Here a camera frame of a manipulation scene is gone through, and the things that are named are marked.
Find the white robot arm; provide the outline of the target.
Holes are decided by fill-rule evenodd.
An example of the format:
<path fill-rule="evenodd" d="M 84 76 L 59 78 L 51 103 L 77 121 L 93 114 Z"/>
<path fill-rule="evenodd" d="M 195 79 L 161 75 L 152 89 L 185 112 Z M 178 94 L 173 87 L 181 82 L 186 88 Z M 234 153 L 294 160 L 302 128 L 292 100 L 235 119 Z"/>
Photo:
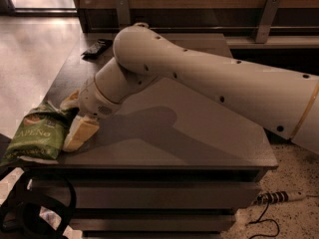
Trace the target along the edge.
<path fill-rule="evenodd" d="M 113 57 L 61 102 L 96 124 L 129 96 L 170 78 L 319 153 L 319 77 L 180 47 L 142 24 L 120 31 Z"/>

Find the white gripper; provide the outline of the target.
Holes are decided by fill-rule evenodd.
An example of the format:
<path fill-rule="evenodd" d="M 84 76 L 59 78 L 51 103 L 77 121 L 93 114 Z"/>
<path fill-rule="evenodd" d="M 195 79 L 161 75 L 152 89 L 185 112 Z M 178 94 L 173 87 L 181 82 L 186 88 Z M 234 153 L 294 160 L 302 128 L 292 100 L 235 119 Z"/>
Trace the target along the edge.
<path fill-rule="evenodd" d="M 99 91 L 95 78 L 89 77 L 79 91 L 73 91 L 60 103 L 61 110 L 79 108 L 80 112 L 85 114 L 84 117 L 76 116 L 74 118 L 65 138 L 63 150 L 66 152 L 78 150 L 99 130 L 98 120 L 90 117 L 106 119 L 115 114 L 120 107 L 119 104 L 105 98 Z"/>

